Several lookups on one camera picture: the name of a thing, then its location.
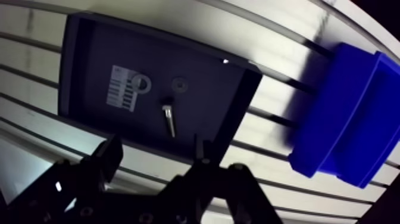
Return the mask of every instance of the blue bin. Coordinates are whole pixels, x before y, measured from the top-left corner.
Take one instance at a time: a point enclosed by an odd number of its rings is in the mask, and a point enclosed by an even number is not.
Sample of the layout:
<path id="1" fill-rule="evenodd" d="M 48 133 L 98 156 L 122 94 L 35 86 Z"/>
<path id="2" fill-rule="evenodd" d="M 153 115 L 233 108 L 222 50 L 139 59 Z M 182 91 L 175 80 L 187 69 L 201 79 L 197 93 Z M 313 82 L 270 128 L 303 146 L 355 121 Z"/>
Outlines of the blue bin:
<path id="1" fill-rule="evenodd" d="M 317 171 L 365 188 L 400 138 L 400 67 L 381 52 L 347 44 L 304 123 L 289 161 L 312 177 Z"/>

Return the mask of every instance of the screw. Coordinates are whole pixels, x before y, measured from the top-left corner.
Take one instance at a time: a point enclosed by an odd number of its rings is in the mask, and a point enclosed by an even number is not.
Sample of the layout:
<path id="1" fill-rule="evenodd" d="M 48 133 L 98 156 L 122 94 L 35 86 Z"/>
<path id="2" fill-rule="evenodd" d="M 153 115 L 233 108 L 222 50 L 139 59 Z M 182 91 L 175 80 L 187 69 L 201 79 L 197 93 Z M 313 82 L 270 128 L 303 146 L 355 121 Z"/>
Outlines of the screw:
<path id="1" fill-rule="evenodd" d="M 93 214 L 93 209 L 91 207 L 84 207 L 80 211 L 82 217 L 91 216 Z"/>
<path id="2" fill-rule="evenodd" d="M 179 214 L 176 216 L 176 220 L 178 221 L 179 224 L 186 224 L 188 222 L 186 216 L 181 216 Z"/>
<path id="3" fill-rule="evenodd" d="M 139 223 L 151 224 L 153 222 L 153 215 L 151 213 L 143 213 L 139 216 Z"/>
<path id="4" fill-rule="evenodd" d="M 43 222 L 49 222 L 51 220 L 51 216 L 49 213 L 46 214 L 45 217 L 43 217 Z"/>
<path id="5" fill-rule="evenodd" d="M 201 160 L 201 162 L 204 163 L 204 164 L 209 164 L 209 163 L 210 163 L 210 160 L 209 160 L 208 158 L 203 158 L 203 159 Z"/>
<path id="6" fill-rule="evenodd" d="M 234 167 L 235 169 L 237 169 L 237 170 L 242 170 L 242 169 L 243 169 L 243 164 L 236 163 L 236 164 L 233 165 L 233 167 Z"/>
<path id="7" fill-rule="evenodd" d="M 38 203 L 38 201 L 36 201 L 36 200 L 33 200 L 33 201 L 31 201 L 31 202 L 29 202 L 29 207 L 33 207 L 33 206 L 36 206 L 36 205 L 38 205 L 39 203 Z"/>

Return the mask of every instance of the barcode label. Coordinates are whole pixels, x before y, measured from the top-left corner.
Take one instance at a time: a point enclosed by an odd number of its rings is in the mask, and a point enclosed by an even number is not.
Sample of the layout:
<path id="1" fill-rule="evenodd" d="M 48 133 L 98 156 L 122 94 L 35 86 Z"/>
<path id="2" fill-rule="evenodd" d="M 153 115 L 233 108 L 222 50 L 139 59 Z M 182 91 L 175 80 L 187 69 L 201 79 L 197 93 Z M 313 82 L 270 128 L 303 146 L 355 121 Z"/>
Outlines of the barcode label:
<path id="1" fill-rule="evenodd" d="M 138 94 L 133 91 L 132 77 L 136 71 L 113 66 L 106 103 L 133 112 Z"/>

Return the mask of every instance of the dark gray tray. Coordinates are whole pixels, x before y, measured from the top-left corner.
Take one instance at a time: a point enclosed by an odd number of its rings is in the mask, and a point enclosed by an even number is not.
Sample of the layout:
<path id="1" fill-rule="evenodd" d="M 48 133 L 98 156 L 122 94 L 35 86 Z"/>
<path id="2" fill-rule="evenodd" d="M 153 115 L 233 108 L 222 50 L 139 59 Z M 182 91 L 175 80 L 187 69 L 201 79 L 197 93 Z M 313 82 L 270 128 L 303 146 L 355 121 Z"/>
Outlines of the dark gray tray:
<path id="1" fill-rule="evenodd" d="M 195 158 L 195 137 L 219 163 L 262 74 L 244 58 L 99 14 L 68 16 L 58 113 L 142 150 Z M 173 107 L 175 138 L 163 105 Z"/>

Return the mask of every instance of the white slatwall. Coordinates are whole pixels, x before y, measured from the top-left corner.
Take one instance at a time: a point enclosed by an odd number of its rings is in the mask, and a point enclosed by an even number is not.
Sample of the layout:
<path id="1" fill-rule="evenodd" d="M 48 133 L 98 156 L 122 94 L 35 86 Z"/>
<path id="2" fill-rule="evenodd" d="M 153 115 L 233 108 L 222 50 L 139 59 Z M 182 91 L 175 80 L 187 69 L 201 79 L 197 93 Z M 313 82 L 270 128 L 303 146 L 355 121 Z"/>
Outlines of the white slatwall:
<path id="1" fill-rule="evenodd" d="M 304 72 L 307 56 L 311 52 L 308 48 L 271 30 L 196 1 L 40 0 L 39 2 L 64 5 L 77 9 L 91 9 L 177 33 L 248 58 L 296 80 L 302 80 L 301 76 Z M 323 10 L 308 1 L 227 0 L 227 2 L 273 20 L 309 39 L 313 39 L 318 35 L 323 18 L 326 16 Z M 62 43 L 65 18 L 65 15 L 61 14 L 0 4 L 0 32 L 11 33 L 57 46 L 61 46 Z M 351 31 L 337 19 L 329 18 L 325 29 L 321 33 L 323 37 L 321 44 L 330 48 L 340 41 L 347 41 L 368 51 L 376 49 L 373 45 L 360 41 L 362 37 Z M 344 35 L 345 32 L 350 32 L 350 35 Z M 317 61 L 326 62 L 323 57 L 317 57 Z M 0 64 L 58 82 L 60 55 L 54 52 L 0 38 Z M 58 91 L 56 89 L 4 70 L 0 70 L 0 80 L 0 91 L 2 93 L 52 114 L 57 114 Z M 264 76 L 251 105 L 277 116 L 290 119 L 291 112 L 288 111 L 288 107 L 290 107 L 294 97 L 299 97 L 304 101 L 312 99 L 310 95 L 302 91 Z M 0 115 L 25 129 L 86 154 L 90 154 L 103 140 L 100 136 L 28 110 L 5 98 L 0 98 Z M 76 156 L 4 122 L 0 122 L 0 128 L 18 134 L 44 147 L 52 148 L 59 153 Z M 290 131 L 291 129 L 288 127 L 255 115 L 246 114 L 235 135 L 235 140 L 282 155 L 288 155 L 292 147 L 286 143 L 285 136 Z M 400 164 L 400 149 L 396 149 L 392 153 L 390 160 Z M 249 166 L 253 174 L 258 178 L 340 197 L 373 202 L 385 191 L 384 188 L 374 185 L 368 185 L 366 189 L 359 189 L 323 173 L 318 173 L 312 179 L 308 179 L 294 172 L 286 161 L 232 146 L 228 149 L 221 165 L 228 166 L 235 162 Z M 177 174 L 184 174 L 189 168 L 187 164 L 146 153 L 126 145 L 124 146 L 124 158 L 121 165 L 167 181 Z M 398 173 L 398 169 L 383 165 L 373 180 L 390 185 Z M 153 189 L 160 190 L 164 187 L 163 184 L 124 172 L 118 172 L 118 175 Z M 361 217 L 371 206 L 365 203 L 322 197 L 276 186 L 261 185 L 261 187 L 274 206 L 287 209 Z M 321 223 L 355 223 L 356 221 L 355 219 L 340 219 L 280 210 L 278 210 L 278 214 L 281 217 L 290 219 Z"/>

